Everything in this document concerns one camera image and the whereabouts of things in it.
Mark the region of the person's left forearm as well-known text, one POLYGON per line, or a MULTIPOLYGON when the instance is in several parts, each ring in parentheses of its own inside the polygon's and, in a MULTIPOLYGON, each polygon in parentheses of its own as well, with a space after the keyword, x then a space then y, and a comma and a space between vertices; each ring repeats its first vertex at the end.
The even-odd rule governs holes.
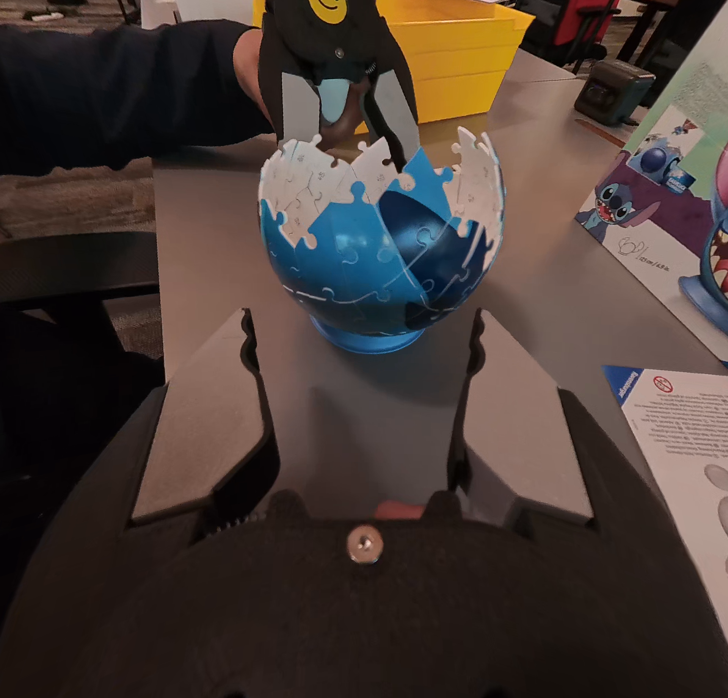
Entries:
POLYGON ((232 63, 250 28, 195 20, 71 34, 2 25, 1 174, 120 170, 270 133, 232 63))

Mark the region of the white instruction sheet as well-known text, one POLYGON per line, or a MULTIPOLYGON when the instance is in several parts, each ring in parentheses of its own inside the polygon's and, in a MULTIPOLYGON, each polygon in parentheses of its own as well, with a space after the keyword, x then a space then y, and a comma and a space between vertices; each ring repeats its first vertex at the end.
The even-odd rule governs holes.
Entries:
POLYGON ((727 376, 603 366, 727 634, 727 376))

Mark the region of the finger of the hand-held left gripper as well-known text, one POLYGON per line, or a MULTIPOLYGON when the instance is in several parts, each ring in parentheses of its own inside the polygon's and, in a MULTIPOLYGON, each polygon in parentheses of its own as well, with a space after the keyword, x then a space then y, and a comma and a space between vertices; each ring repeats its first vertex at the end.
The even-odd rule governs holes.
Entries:
POLYGON ((298 75, 282 73, 281 145, 291 140, 311 142, 320 132, 321 103, 315 87, 298 75))
POLYGON ((412 111, 396 75, 378 75, 362 98, 369 145, 385 139, 389 159, 404 168, 421 147, 416 112, 412 111))

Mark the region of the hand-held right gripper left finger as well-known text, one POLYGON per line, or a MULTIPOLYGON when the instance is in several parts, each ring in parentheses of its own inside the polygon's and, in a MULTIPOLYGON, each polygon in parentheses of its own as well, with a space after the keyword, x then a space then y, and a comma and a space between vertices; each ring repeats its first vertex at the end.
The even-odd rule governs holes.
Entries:
POLYGON ((253 317, 241 308, 169 380, 132 522, 190 512, 242 522, 279 468, 253 317))

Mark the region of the blue puzzle ball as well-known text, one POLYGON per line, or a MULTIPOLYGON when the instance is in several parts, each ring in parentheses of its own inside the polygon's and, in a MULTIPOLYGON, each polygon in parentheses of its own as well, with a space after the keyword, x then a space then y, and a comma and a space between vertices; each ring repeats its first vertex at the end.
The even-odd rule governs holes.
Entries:
POLYGON ((305 311, 364 335, 426 330, 462 306, 502 246, 506 190, 490 137, 459 127, 460 162, 422 147, 398 172, 385 139, 352 163, 291 140, 263 165, 260 234, 305 311))

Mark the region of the blue plastic ball stand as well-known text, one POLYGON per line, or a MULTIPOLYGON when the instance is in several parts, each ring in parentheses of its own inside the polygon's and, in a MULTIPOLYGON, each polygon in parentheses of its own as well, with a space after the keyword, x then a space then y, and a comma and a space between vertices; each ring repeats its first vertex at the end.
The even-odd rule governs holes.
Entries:
POLYGON ((333 346, 358 355, 387 355, 407 348, 417 341, 424 330, 397 335, 364 335, 338 329, 309 316, 317 332, 333 346))

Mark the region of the small dark device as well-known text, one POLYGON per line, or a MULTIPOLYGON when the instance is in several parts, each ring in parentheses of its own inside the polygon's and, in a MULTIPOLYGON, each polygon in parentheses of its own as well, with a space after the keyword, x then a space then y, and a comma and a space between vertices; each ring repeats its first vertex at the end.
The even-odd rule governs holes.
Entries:
POLYGON ((656 79, 653 73, 617 59, 597 61, 574 109, 605 127, 617 127, 632 118, 656 79))

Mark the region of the cardboard puzzle box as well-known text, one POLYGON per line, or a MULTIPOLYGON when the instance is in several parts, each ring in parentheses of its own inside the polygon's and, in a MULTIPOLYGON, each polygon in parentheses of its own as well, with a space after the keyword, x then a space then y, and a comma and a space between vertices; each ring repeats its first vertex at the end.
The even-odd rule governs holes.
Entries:
POLYGON ((726 367, 726 3, 575 220, 726 367))

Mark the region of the yellow plastic bin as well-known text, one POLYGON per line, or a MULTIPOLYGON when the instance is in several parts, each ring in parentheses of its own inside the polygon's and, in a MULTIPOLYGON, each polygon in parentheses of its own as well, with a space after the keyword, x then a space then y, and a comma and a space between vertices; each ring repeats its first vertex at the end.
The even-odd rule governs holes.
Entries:
MULTIPOLYGON (((490 109, 532 16, 472 0, 376 0, 411 71, 418 120, 490 109)), ((262 22, 265 0, 254 0, 262 22)))

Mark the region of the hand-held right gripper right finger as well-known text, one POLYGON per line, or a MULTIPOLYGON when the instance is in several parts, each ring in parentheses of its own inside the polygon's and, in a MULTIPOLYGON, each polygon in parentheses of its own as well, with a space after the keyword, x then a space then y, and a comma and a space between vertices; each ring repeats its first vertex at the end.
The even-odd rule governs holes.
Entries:
POLYGON ((475 521, 593 517, 558 385, 484 309, 469 337, 447 480, 475 521))

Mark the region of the person's left hand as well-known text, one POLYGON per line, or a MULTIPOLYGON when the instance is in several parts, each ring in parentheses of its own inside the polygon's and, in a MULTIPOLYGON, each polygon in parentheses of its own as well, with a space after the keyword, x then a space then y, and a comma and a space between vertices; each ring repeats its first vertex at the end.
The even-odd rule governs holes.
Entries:
POLYGON ((237 82, 242 91, 260 109, 268 122, 272 123, 265 106, 259 86, 259 58, 263 33, 258 28, 250 28, 237 40, 232 63, 237 82))

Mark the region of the red black office chair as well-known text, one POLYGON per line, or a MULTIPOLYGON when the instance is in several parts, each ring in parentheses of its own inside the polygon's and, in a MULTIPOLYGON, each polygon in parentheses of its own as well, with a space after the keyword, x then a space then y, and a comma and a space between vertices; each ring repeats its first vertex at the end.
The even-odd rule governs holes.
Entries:
POLYGON ((517 0, 515 9, 532 16, 520 48, 555 66, 600 60, 600 42, 620 0, 517 0))

